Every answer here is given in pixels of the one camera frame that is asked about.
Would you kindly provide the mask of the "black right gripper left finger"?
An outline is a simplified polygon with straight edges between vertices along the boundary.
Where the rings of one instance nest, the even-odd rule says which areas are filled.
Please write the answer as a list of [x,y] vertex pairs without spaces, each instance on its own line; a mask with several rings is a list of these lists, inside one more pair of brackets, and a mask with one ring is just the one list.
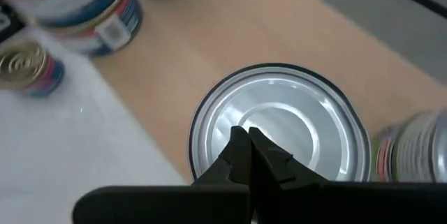
[[73,224],[249,224],[251,140],[233,126],[213,164],[189,186],[104,186],[83,195]]

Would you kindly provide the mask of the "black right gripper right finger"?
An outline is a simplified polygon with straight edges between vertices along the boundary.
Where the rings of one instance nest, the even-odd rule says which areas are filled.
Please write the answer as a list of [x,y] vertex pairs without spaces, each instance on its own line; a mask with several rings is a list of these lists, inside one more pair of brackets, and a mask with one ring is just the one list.
[[331,181],[258,128],[249,137],[260,224],[447,224],[447,184]]

